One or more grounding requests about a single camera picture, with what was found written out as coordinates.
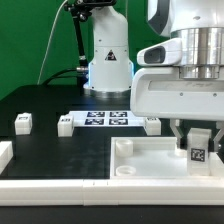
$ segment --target cable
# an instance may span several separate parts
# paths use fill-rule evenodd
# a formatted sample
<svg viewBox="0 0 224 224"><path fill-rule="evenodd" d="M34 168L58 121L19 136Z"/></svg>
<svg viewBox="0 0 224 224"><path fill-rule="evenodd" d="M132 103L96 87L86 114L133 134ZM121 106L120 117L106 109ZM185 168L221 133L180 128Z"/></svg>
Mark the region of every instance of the cable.
<svg viewBox="0 0 224 224"><path fill-rule="evenodd" d="M126 0L125 8L126 8L126 10L125 10L125 17L128 20L128 0Z"/></svg>
<svg viewBox="0 0 224 224"><path fill-rule="evenodd" d="M53 38L53 35L54 35L55 27L56 27L56 24L57 24L57 21L58 21L58 17L59 17L59 14L60 14L60 12L61 12L61 10L62 10L62 8L63 8L63 6L64 6L64 4L66 2L67 2L67 0L65 0L61 4L61 6L59 7L59 9L58 9L58 11L56 13L56 16L55 16L55 19L54 19L54 23L53 23L53 26L52 26L52 29L51 29L50 37L49 37L49 40L48 40L45 56L44 56L44 59L43 59L42 65L41 65L41 69L40 69L40 74L39 74L39 77L38 77L37 85L40 85L40 80L41 80L41 77L43 75L44 66L45 66L45 63L46 63L46 60L47 60L47 57L48 57L48 53L49 53L50 45L51 45L52 38Z"/></svg>
<svg viewBox="0 0 224 224"><path fill-rule="evenodd" d="M46 81L44 81L43 83L42 83L42 85L47 85L51 80L53 80L53 79L60 79L60 78L65 78L65 77L67 77L67 76L62 76L62 77L59 77L60 75L62 75L62 74L65 74L65 73L68 73L68 72L76 72L77 70L76 69L73 69L73 68L71 68L71 69L64 69L64 70L62 70L62 71L60 71L60 72L57 72L57 73L55 73L54 75L52 75L50 78L48 78Z"/></svg>

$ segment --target white block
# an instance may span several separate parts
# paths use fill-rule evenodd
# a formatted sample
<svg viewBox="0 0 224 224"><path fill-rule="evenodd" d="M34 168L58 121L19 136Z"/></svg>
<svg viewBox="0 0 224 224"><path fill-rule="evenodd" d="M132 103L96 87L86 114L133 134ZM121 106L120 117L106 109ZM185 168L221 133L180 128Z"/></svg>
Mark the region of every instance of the white block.
<svg viewBox="0 0 224 224"><path fill-rule="evenodd" d="M144 118L144 128L147 135L161 135L161 121L158 118Z"/></svg>
<svg viewBox="0 0 224 224"><path fill-rule="evenodd" d="M18 114L15 120L16 135L29 135L32 129L32 115L29 113Z"/></svg>
<svg viewBox="0 0 224 224"><path fill-rule="evenodd" d="M71 137L74 130L72 115L61 116L58 121L58 137Z"/></svg>
<svg viewBox="0 0 224 224"><path fill-rule="evenodd" d="M190 175L210 175L208 145L211 138L210 129L192 128L187 136L187 169Z"/></svg>
<svg viewBox="0 0 224 224"><path fill-rule="evenodd" d="M0 174L13 157L12 142L0 142Z"/></svg>
<svg viewBox="0 0 224 224"><path fill-rule="evenodd" d="M224 177L224 163L219 158L217 153L209 153L209 164L212 176Z"/></svg>

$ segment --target qr-like marker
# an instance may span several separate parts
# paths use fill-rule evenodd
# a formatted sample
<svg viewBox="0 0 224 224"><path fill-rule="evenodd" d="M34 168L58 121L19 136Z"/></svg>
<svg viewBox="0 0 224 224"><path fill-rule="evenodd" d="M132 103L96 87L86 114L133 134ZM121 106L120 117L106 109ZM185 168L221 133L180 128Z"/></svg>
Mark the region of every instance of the qr-like marker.
<svg viewBox="0 0 224 224"><path fill-rule="evenodd" d="M110 125L128 125L128 119L110 119Z"/></svg>
<svg viewBox="0 0 224 224"><path fill-rule="evenodd" d="M104 119L86 119L85 125L104 125Z"/></svg>
<svg viewBox="0 0 224 224"><path fill-rule="evenodd" d="M90 111L88 112L87 117L105 117L105 112Z"/></svg>
<svg viewBox="0 0 224 224"><path fill-rule="evenodd" d="M205 150L204 149L191 149L191 160L198 162L205 162Z"/></svg>
<svg viewBox="0 0 224 224"><path fill-rule="evenodd" d="M128 113L127 112L110 112L110 117L127 117Z"/></svg>

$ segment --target black sticker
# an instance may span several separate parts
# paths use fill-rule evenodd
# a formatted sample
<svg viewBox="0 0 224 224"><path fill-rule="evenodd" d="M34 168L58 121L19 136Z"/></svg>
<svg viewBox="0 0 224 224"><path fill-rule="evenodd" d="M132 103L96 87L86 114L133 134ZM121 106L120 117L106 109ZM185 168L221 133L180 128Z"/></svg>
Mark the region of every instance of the black sticker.
<svg viewBox="0 0 224 224"><path fill-rule="evenodd" d="M104 119L86 119L85 125L104 125Z"/></svg>
<svg viewBox="0 0 224 224"><path fill-rule="evenodd" d="M191 160L198 162L205 162L205 150L204 149L191 149Z"/></svg>
<svg viewBox="0 0 224 224"><path fill-rule="evenodd" d="M110 117L127 117L128 113L127 112L110 112Z"/></svg>
<svg viewBox="0 0 224 224"><path fill-rule="evenodd" d="M106 61L117 61L114 53L112 50L108 53L107 57L105 58Z"/></svg>
<svg viewBox="0 0 224 224"><path fill-rule="evenodd" d="M128 119L110 119L110 125L128 125Z"/></svg>
<svg viewBox="0 0 224 224"><path fill-rule="evenodd" d="M105 112L90 111L88 112L87 117L105 117Z"/></svg>

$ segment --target white box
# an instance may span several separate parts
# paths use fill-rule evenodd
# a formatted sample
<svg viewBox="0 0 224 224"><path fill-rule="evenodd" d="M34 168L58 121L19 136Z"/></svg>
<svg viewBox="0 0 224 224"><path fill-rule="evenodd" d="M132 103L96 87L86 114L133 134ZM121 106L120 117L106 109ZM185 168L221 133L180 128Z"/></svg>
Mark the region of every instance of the white box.
<svg viewBox="0 0 224 224"><path fill-rule="evenodd" d="M12 142L0 142L0 174L13 157Z"/></svg>
<svg viewBox="0 0 224 224"><path fill-rule="evenodd" d="M74 130L72 115L61 116L58 121L58 137L71 137Z"/></svg>
<svg viewBox="0 0 224 224"><path fill-rule="evenodd" d="M144 129L146 134L161 135L161 121L158 118L144 118Z"/></svg>
<svg viewBox="0 0 224 224"><path fill-rule="evenodd" d="M18 114L15 120L16 135L29 135L32 129L32 115L29 113Z"/></svg>

